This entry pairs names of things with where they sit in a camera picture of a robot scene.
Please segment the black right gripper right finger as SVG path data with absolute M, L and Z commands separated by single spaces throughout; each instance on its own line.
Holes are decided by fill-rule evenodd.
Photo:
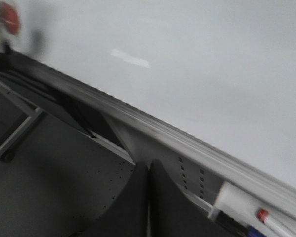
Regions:
M 239 237 L 228 225 L 209 220 L 171 179 L 162 162 L 149 170 L 150 224 L 153 237 Z

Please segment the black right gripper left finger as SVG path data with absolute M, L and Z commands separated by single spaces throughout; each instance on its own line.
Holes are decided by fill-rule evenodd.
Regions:
M 148 167 L 136 163 L 116 200 L 91 226 L 73 237 L 146 237 L 148 224 Z

